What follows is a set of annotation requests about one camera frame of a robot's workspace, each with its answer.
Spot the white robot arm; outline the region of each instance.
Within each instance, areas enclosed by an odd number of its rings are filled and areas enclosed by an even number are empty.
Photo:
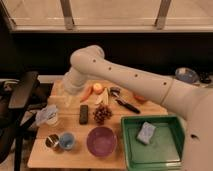
[[[101,77],[129,89],[146,99],[181,115],[187,121],[181,171],[212,171],[213,90],[196,87],[171,77],[161,76],[104,59],[99,46],[75,51],[71,69],[63,78],[65,89],[80,91],[88,75]]]

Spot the grapes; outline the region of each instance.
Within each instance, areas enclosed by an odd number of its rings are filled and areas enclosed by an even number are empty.
[[[97,124],[103,125],[105,119],[110,119],[112,116],[111,109],[103,104],[100,104],[93,112],[94,120]]]

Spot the black wall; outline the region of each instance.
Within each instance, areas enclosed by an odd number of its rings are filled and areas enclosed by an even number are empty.
[[[155,73],[174,74],[181,66],[213,71],[212,33],[10,34],[2,17],[0,24],[1,75],[23,70],[64,74],[70,54],[92,44],[112,62]]]

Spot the bowl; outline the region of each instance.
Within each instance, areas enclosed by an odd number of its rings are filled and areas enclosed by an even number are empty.
[[[87,137],[87,148],[96,157],[107,157],[116,148],[117,137],[107,127],[99,126],[92,129]]]
[[[197,73],[194,70],[186,67],[177,68],[175,71],[175,76],[178,80],[189,84],[195,83],[199,80]]]

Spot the purple bowl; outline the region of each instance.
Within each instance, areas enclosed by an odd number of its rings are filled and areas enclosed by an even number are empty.
[[[87,137],[87,148],[96,157],[106,157],[117,145],[117,137],[110,128],[96,127]]]

